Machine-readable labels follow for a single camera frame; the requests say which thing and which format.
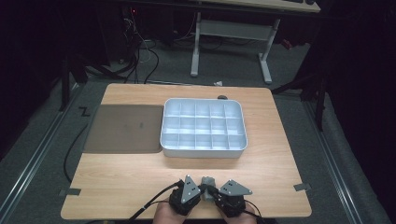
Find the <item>dark background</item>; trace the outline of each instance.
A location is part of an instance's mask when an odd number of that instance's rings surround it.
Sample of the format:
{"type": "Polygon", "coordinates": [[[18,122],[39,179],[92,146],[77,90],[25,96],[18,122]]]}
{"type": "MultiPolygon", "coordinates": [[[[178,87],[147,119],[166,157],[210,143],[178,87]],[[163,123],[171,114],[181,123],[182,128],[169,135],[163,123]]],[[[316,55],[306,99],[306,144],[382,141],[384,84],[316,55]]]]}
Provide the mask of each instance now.
{"type": "MultiPolygon", "coordinates": [[[[322,14],[338,17],[353,12],[361,2],[318,1],[322,14]]],[[[392,0],[368,4],[352,23],[301,23],[286,18],[276,41],[313,44],[297,79],[318,69],[320,60],[337,49],[329,63],[327,92],[356,158],[379,201],[396,222],[391,210],[396,202],[396,6],[392,0]],[[336,41],[335,47],[334,37],[340,34],[343,38],[336,41]]],[[[0,8],[0,155],[4,158],[29,118],[50,96],[66,55],[80,53],[93,62],[109,64],[122,58],[125,46],[112,44],[122,39],[121,10],[117,5],[14,1],[2,3],[0,8]]],[[[168,45],[176,37],[174,29],[183,33],[189,28],[192,15],[167,9],[162,14],[168,19],[162,21],[158,10],[145,8],[141,12],[136,15],[137,22],[139,18],[149,21],[140,24],[147,27],[145,35],[168,45]]]]}

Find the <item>gray carpet floor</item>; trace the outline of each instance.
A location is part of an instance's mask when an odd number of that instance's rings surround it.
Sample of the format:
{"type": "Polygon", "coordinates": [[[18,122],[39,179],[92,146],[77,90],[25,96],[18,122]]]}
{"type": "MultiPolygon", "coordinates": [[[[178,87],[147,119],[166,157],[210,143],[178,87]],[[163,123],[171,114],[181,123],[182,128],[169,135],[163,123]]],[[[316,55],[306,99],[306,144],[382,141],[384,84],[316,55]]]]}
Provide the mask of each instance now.
{"type": "MultiPolygon", "coordinates": [[[[273,84],[264,84],[258,63],[257,53],[262,48],[261,42],[244,46],[218,43],[202,45],[200,71],[198,77],[190,77],[192,46],[164,46],[160,43],[152,49],[160,58],[159,66],[150,77],[151,83],[176,82],[193,85],[213,85],[222,81],[224,86],[249,86],[274,89],[293,80],[309,45],[287,50],[280,45],[273,45],[268,57],[273,84]]],[[[141,49],[137,74],[139,83],[156,64],[156,58],[145,49],[141,49]]],[[[23,193],[18,206],[13,211],[8,223],[87,223],[88,220],[63,220],[60,216],[64,197],[59,196],[61,189],[67,189],[69,183],[64,177],[63,163],[67,150],[72,146],[80,130],[90,121],[82,117],[81,106],[91,113],[100,101],[109,83],[115,82],[106,77],[90,76],[88,83],[80,86],[80,94],[71,104],[59,130],[54,135],[39,169],[28,188],[23,193]]],[[[129,83],[134,83],[131,76],[129,83]]],[[[348,215],[340,200],[337,189],[329,174],[323,153],[320,149],[316,130],[310,122],[298,97],[299,91],[287,91],[275,96],[276,106],[284,125],[290,147],[302,180],[312,187],[307,192],[312,206],[312,215],[302,218],[278,218],[279,223],[349,223],[348,215]]],[[[384,210],[376,201],[367,179],[359,164],[350,152],[347,141],[332,111],[331,102],[326,100],[324,114],[324,134],[329,141],[334,157],[350,186],[351,195],[360,209],[363,223],[390,223],[384,210]]],[[[18,180],[24,167],[37,149],[46,130],[59,113],[61,105],[61,86],[52,91],[51,97],[30,119],[29,126],[18,142],[0,163],[0,202],[3,202],[18,180]]],[[[82,152],[83,135],[71,148],[67,160],[67,172],[73,176],[82,152]]]]}

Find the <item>table top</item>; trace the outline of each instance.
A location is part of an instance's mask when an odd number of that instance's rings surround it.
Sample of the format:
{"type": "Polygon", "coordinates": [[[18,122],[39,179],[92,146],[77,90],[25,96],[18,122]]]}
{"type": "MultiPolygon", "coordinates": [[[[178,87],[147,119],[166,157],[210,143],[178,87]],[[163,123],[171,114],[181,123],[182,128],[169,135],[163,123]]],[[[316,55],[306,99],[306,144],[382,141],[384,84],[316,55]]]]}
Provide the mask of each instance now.
{"type": "MultiPolygon", "coordinates": [[[[65,219],[124,219],[131,217],[162,189],[190,175],[199,185],[212,176],[217,187],[229,179],[253,191],[245,196],[264,217],[308,217],[311,207],[272,93],[265,88],[110,84],[102,105],[163,105],[169,98],[238,101],[247,130],[247,148],[238,159],[184,159],[153,154],[82,153],[61,215],[65,219]]],[[[165,192],[158,200],[170,195],[165,192]]],[[[139,218],[153,218],[156,206],[139,218]]],[[[213,203],[200,201],[189,218],[220,218],[213,203]]]]}
{"type": "Polygon", "coordinates": [[[238,5],[244,7],[265,7],[271,9],[281,9],[300,12],[320,12],[320,7],[317,3],[308,5],[306,2],[295,3],[284,0],[200,0],[208,3],[220,3],[238,5]]]}

